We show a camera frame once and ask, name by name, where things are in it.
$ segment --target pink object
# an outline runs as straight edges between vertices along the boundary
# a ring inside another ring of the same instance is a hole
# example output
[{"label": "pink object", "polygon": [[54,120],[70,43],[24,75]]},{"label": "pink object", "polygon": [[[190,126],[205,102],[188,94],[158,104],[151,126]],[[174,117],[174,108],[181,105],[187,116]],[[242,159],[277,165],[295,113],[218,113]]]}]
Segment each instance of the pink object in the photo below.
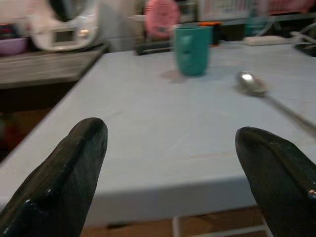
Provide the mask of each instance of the pink object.
[{"label": "pink object", "polygon": [[150,0],[146,6],[146,29],[152,36],[168,38],[178,24],[180,11],[174,0]]},{"label": "pink object", "polygon": [[315,0],[270,0],[270,13],[308,12]]},{"label": "pink object", "polygon": [[0,56],[10,56],[23,53],[26,50],[26,44],[26,38],[0,40]]}]

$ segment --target purple container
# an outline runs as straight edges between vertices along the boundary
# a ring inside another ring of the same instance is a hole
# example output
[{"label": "purple container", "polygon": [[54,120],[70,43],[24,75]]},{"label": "purple container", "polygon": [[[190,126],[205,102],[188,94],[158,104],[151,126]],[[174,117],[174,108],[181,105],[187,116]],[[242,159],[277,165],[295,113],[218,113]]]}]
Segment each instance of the purple container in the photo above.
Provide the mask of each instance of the purple container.
[{"label": "purple container", "polygon": [[26,50],[26,45],[26,38],[0,40],[0,56],[10,56],[23,53]]}]

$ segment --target green container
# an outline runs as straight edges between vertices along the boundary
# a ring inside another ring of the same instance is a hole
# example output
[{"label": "green container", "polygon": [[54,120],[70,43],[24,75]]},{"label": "green container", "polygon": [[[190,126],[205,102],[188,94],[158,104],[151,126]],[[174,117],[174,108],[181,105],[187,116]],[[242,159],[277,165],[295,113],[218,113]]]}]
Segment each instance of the green container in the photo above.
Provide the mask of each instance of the green container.
[{"label": "green container", "polygon": [[209,63],[213,27],[174,29],[174,53],[179,71],[186,76],[201,76]]},{"label": "green container", "polygon": [[258,0],[249,1],[250,11],[245,25],[245,37],[261,36],[269,19],[269,5],[259,6]]}]

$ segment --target tabletop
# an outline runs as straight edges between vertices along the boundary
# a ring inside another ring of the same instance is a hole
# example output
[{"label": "tabletop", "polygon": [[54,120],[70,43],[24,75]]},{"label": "tabletop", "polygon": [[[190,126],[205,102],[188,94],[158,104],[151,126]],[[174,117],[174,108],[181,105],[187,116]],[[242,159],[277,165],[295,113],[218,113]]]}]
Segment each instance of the tabletop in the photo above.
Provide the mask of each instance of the tabletop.
[{"label": "tabletop", "polygon": [[0,167],[0,204],[80,120],[108,126],[108,151],[86,225],[204,214],[255,204],[235,151],[244,126],[268,130],[316,161],[316,143],[260,98],[236,90],[236,73],[260,76],[271,95],[316,121],[316,59],[291,45],[224,44],[199,78],[176,69],[172,52],[110,53]]}]

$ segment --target spoon bowl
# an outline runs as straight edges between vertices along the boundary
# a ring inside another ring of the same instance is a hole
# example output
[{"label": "spoon bowl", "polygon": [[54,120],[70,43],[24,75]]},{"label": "spoon bowl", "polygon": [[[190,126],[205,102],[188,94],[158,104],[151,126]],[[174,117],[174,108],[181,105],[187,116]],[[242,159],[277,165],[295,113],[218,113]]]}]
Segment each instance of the spoon bowl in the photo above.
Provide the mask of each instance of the spoon bowl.
[{"label": "spoon bowl", "polygon": [[242,71],[237,74],[237,81],[240,88],[252,96],[264,97],[268,89],[257,76],[249,71]]}]

